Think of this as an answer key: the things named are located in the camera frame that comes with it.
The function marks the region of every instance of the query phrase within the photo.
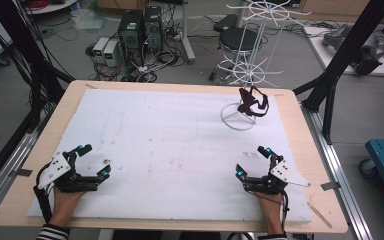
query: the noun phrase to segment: black pole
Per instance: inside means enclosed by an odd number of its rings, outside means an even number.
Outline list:
[[[370,0],[326,70],[318,78],[293,90],[298,95],[313,88],[309,97],[302,102],[302,106],[312,112],[318,112],[320,104],[327,98],[322,133],[329,144],[332,144],[330,128],[336,85],[353,57],[358,54],[383,17],[384,0]]]

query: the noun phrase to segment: stool seat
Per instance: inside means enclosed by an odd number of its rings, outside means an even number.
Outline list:
[[[239,49],[243,33],[244,28],[229,28],[223,31],[219,38],[221,47],[226,51],[231,52],[252,51],[254,48],[255,40],[257,39],[257,33],[252,30],[245,29],[245,36],[242,42],[242,47]]]

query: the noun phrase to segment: white tabletop mat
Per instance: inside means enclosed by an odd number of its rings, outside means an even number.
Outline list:
[[[82,176],[111,160],[110,178],[87,193],[74,216],[133,219],[260,220],[257,198],[235,177],[267,175],[270,147],[294,165],[274,98],[250,130],[226,126],[221,109],[234,94],[87,90],[56,152],[91,144],[77,158]],[[288,222],[311,221],[302,187],[288,185]],[[41,216],[36,199],[28,213]]]
[[[333,56],[336,54],[336,51],[335,49],[333,49],[332,46],[324,46],[322,44],[324,34],[328,33],[330,30],[327,28],[317,28],[317,27],[304,27],[304,30],[307,34],[319,35],[318,37],[312,37],[312,38],[309,38],[308,40],[310,41],[311,46],[313,47],[314,51],[317,54],[317,57],[322,63],[323,68],[326,69],[330,61],[332,61]],[[373,70],[373,72],[371,72],[369,76],[384,76],[384,58],[383,57],[380,58],[379,62],[381,62],[382,65],[380,65],[375,70]],[[345,69],[344,74],[357,75],[354,69],[350,66],[348,66]]]

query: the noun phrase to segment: hand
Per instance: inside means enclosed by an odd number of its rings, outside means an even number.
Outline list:
[[[74,209],[80,201],[80,198],[86,192],[63,193],[54,186],[54,212],[49,224],[59,227],[65,227],[73,216]]]
[[[282,224],[280,222],[280,208],[282,195],[269,195],[254,192],[260,203],[261,213],[267,225],[267,234],[283,234]]]

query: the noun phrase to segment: wooden table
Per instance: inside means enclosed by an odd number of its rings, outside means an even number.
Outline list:
[[[24,169],[33,170],[33,173],[30,177],[18,176],[0,205],[0,226],[41,226],[44,223],[43,218],[27,216],[31,201],[35,197],[32,187],[35,185],[35,178],[40,168],[49,162],[54,154],[83,93],[87,89],[238,94],[237,88],[222,86],[95,81],[71,83],[23,166]],[[304,191],[313,221],[305,224],[288,223],[286,231],[294,233],[343,233],[347,231],[348,226],[334,191],[324,191],[320,186],[329,182],[329,178],[294,93],[284,89],[262,89],[262,91],[276,99],[295,164],[298,171],[312,183],[312,187],[304,188]],[[73,218],[68,226],[265,232],[265,224],[257,221]]]

